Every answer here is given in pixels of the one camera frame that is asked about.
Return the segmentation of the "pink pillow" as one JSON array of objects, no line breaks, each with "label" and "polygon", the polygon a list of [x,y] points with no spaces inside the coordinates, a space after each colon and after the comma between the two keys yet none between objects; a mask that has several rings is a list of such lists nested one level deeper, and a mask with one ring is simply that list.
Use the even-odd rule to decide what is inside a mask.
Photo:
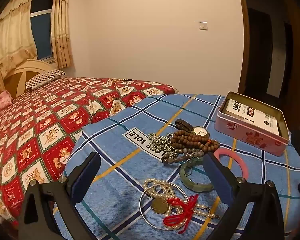
[{"label": "pink pillow", "polygon": [[7,90],[0,93],[0,111],[12,104],[13,98]]}]

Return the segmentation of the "pink bangle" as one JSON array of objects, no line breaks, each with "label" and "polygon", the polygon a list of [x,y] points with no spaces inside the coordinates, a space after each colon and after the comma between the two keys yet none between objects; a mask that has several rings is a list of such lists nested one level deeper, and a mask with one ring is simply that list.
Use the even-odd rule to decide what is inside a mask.
[{"label": "pink bangle", "polygon": [[234,151],[229,150],[227,148],[219,148],[215,150],[213,154],[218,160],[220,160],[221,155],[228,156],[229,158],[233,159],[236,163],[238,163],[241,171],[242,171],[242,177],[245,180],[248,180],[249,178],[249,170],[243,159]]}]

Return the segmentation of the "beige curtain left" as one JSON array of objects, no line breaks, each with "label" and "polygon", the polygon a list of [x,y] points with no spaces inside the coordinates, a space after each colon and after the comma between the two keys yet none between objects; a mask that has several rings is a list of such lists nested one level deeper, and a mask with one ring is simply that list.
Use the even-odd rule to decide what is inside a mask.
[{"label": "beige curtain left", "polygon": [[0,14],[0,91],[4,78],[28,59],[38,57],[31,29],[32,0],[10,0]]}]

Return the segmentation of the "red patterned bedspread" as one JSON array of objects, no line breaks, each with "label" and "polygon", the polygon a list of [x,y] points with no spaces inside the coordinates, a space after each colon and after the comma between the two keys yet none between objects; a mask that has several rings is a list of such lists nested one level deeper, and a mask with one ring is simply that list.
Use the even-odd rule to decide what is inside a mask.
[{"label": "red patterned bedspread", "polygon": [[0,222],[17,226],[32,179],[57,180],[82,128],[173,86],[128,79],[63,77],[29,90],[0,111]]}]

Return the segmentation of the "pink metal tin box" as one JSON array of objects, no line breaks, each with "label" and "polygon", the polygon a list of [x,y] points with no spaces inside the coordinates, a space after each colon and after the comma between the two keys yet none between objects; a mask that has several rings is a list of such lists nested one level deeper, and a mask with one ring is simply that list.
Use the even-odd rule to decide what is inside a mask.
[{"label": "pink metal tin box", "polygon": [[[244,105],[275,117],[277,119],[279,135],[270,133],[262,128],[225,114],[225,104],[229,99],[241,102]],[[281,110],[235,92],[229,92],[222,102],[217,112],[215,130],[278,157],[283,154],[290,141],[289,130]]]}]

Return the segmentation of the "green jade bangle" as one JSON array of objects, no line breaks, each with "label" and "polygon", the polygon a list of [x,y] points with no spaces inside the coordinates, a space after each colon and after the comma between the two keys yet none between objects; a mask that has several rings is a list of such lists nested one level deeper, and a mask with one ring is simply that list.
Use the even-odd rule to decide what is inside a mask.
[{"label": "green jade bangle", "polygon": [[179,177],[183,185],[189,190],[196,193],[211,192],[212,190],[214,190],[214,187],[211,183],[207,183],[207,184],[195,183],[186,175],[187,170],[202,164],[203,164],[203,157],[190,159],[181,166],[179,171]]}]

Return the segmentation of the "cream wooden headboard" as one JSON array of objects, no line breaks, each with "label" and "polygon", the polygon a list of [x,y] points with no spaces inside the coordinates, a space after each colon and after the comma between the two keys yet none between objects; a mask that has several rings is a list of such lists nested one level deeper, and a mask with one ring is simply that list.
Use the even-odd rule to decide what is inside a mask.
[{"label": "cream wooden headboard", "polygon": [[11,70],[3,79],[0,72],[0,93],[7,90],[12,98],[16,98],[26,91],[26,82],[45,71],[57,69],[54,64],[29,59]]}]

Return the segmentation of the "wristwatch with dark strap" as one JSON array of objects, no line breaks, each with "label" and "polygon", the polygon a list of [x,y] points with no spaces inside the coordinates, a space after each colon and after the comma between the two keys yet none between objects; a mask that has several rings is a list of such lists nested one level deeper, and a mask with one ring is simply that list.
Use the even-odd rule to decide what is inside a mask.
[{"label": "wristwatch with dark strap", "polygon": [[182,120],[182,119],[177,119],[175,120],[175,126],[177,129],[192,133],[194,135],[200,135],[205,138],[210,137],[210,133],[205,129],[204,127],[201,126],[192,126],[188,122]]}]

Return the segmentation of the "brown wooden bead mala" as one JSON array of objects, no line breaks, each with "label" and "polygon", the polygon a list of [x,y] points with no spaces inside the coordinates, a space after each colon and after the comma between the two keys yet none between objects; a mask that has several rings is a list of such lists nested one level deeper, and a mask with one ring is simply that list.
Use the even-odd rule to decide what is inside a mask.
[{"label": "brown wooden bead mala", "polygon": [[177,149],[195,149],[202,152],[215,152],[220,148],[219,142],[211,139],[209,133],[197,135],[186,131],[174,132],[171,145]]}]

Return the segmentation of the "window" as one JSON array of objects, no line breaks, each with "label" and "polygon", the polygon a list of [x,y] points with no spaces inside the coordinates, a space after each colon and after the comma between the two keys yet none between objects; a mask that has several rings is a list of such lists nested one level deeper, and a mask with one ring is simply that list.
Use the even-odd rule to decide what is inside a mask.
[{"label": "window", "polygon": [[37,59],[54,62],[51,45],[51,13],[53,0],[32,0],[30,20]]}]

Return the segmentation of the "white wall switch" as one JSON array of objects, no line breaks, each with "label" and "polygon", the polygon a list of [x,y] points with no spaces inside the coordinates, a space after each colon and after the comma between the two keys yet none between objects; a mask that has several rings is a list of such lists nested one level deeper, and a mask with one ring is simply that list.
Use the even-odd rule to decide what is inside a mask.
[{"label": "white wall switch", "polygon": [[199,22],[199,29],[200,30],[207,30],[207,22],[206,21],[200,21]]}]

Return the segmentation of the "grey checked pillow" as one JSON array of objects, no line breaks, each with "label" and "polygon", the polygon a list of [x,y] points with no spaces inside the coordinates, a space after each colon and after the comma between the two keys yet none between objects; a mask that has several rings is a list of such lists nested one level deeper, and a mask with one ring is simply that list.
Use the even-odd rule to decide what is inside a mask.
[{"label": "grey checked pillow", "polygon": [[65,72],[58,69],[42,72],[27,81],[26,89],[36,89],[63,76]]}]

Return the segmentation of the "thin silver bangle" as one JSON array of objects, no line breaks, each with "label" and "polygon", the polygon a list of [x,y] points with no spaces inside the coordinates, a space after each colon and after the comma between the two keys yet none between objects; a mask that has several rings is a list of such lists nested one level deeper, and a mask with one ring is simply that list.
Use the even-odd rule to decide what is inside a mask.
[{"label": "thin silver bangle", "polygon": [[176,188],[176,189],[183,195],[183,197],[185,198],[185,201],[187,201],[187,202],[189,201],[189,198],[188,198],[188,196],[186,195],[186,193],[185,193],[178,185],[173,184],[173,183],[171,183],[171,182],[168,183],[168,182],[165,181],[165,182],[163,182],[163,183],[158,183],[158,184],[156,184],[156,185],[152,185],[152,186],[150,186],[150,187],[144,189],[144,191],[143,191],[143,193],[141,194],[140,199],[139,199],[139,211],[140,211],[140,215],[141,215],[141,217],[144,219],[144,221],[145,221],[148,225],[150,225],[151,227],[153,227],[153,228],[155,228],[155,229],[162,230],[162,231],[172,231],[172,230],[177,230],[177,229],[181,228],[182,225],[181,225],[181,226],[177,226],[176,228],[175,228],[175,226],[172,226],[172,227],[171,227],[171,226],[168,226],[168,227],[165,227],[165,228],[160,228],[160,227],[157,227],[157,226],[154,226],[153,224],[151,224],[151,223],[146,219],[146,217],[145,217],[144,214],[143,214],[142,199],[143,199],[144,195],[147,193],[147,191],[151,190],[152,188],[156,188],[156,187],[161,186],[161,185],[169,185],[169,186],[171,186],[171,187]]}]

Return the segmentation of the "blue plaid tablecloth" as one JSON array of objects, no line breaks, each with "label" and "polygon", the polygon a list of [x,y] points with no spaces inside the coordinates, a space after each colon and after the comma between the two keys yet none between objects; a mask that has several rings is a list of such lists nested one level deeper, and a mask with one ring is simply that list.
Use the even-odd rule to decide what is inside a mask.
[{"label": "blue plaid tablecloth", "polygon": [[[268,180],[277,188],[285,232],[300,221],[300,158],[292,146],[276,157],[215,130],[220,95],[162,95],[143,99],[117,115],[85,126],[65,167],[70,173],[90,152],[101,156],[101,167],[77,210],[98,239],[206,239],[217,220],[194,216],[185,233],[162,231],[148,225],[140,215],[139,199],[147,179],[165,180],[181,186],[179,164],[164,165],[161,154],[149,152],[149,133],[175,131],[176,119],[207,129],[211,138],[235,151],[246,163],[249,182]],[[151,208],[144,195],[143,214],[154,226],[162,226],[162,215]]]}]

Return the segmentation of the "beige curtain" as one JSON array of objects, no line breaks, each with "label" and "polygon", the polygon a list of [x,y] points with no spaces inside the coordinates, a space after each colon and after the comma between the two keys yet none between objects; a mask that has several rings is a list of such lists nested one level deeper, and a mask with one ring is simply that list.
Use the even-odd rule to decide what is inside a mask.
[{"label": "beige curtain", "polygon": [[69,0],[52,0],[51,42],[58,69],[71,67],[73,58],[69,28]]},{"label": "beige curtain", "polygon": [[28,59],[38,57],[31,29],[32,0],[10,0],[0,14],[0,91],[4,78]]}]

